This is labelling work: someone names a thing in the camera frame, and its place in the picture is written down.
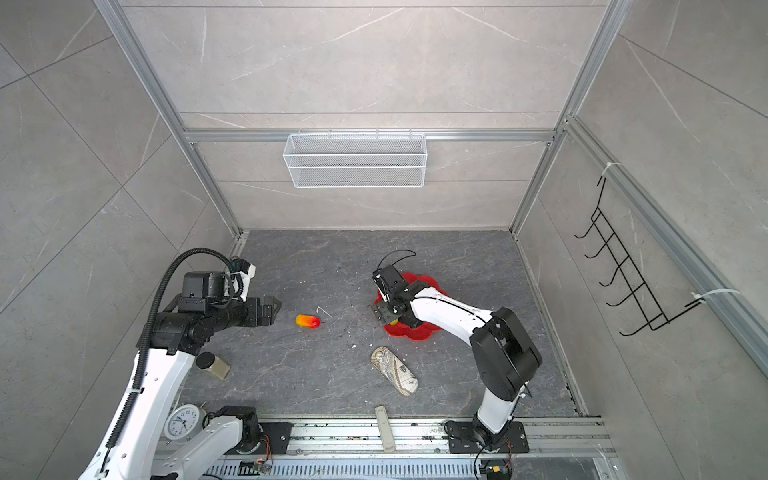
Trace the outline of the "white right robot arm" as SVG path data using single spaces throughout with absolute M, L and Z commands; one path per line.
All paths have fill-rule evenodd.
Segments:
M 485 386 L 473 416 L 471 435 L 493 451 L 509 438 L 514 411 L 542 364 L 542 356 L 516 314 L 461 303 L 437 288 L 429 277 L 390 279 L 377 273 L 379 297 L 372 310 L 388 334 L 422 341 L 442 330 L 473 353 Z

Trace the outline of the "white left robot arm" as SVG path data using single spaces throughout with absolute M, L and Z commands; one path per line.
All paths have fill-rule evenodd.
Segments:
M 180 447 L 166 454 L 156 450 L 161 437 L 171 434 L 171 408 L 205 343 L 228 328 L 269 326 L 280 307 L 266 296 L 242 297 L 208 312 L 155 312 L 118 410 L 82 478 L 198 479 L 227 454 L 262 454 L 261 467 L 269 469 L 275 454 L 285 452 L 290 427 L 261 425 L 252 407 L 201 413 L 197 426 L 181 428 Z

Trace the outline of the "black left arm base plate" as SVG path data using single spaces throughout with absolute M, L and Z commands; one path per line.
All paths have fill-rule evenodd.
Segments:
M 233 444 L 225 452 L 226 455 L 266 454 L 267 451 L 282 455 L 287 452 L 293 423 L 262 422 L 258 419 L 255 407 L 228 405 L 208 413 L 204 425 L 210 426 L 215 419 L 224 416 L 239 419 L 243 427 L 241 440 Z

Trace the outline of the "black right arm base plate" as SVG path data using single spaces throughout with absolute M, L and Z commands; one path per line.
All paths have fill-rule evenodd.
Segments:
M 525 428 L 521 422 L 508 422 L 499 433 L 491 433 L 481 423 L 448 420 L 443 424 L 452 454 L 501 452 L 529 453 Z

